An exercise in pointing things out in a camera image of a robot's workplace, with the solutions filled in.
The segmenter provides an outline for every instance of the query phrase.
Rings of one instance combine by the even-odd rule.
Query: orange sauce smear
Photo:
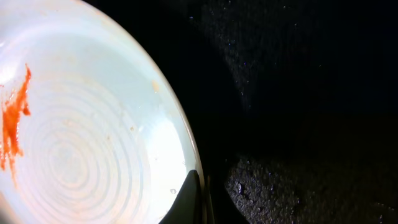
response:
[[[24,155],[18,145],[19,121],[21,120],[21,113],[26,116],[30,115],[27,103],[27,88],[32,75],[27,64],[25,66],[27,70],[25,81],[14,96],[15,100],[12,101],[13,99],[10,98],[4,105],[1,105],[2,142],[0,142],[0,167],[2,170],[6,170],[6,161],[8,159],[14,185],[16,185],[15,157]]]

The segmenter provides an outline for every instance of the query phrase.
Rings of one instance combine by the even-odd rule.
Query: concentric ring pattern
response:
[[[121,103],[76,75],[33,83],[29,94],[40,106],[32,106],[34,115],[21,125],[25,158],[17,164],[17,184],[37,221],[140,220],[149,169]]]

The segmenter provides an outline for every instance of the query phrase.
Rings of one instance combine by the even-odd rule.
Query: dark textured countertop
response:
[[[176,92],[220,223],[398,222],[391,4],[93,4]]]

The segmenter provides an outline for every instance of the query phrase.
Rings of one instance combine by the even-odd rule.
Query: plate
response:
[[[157,65],[82,1],[0,1],[0,211],[158,223],[200,158]]]

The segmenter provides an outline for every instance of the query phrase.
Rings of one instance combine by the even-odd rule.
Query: ketchup stain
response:
[[[27,88],[32,75],[27,64],[25,64],[25,66],[26,76],[21,89],[19,89],[16,95],[13,95],[7,100],[4,105],[1,105],[2,142],[0,143],[0,167],[2,170],[6,170],[6,161],[8,159],[15,185],[15,157],[24,155],[22,149],[18,145],[19,121],[21,120],[21,113],[26,116],[30,115],[27,103]]]

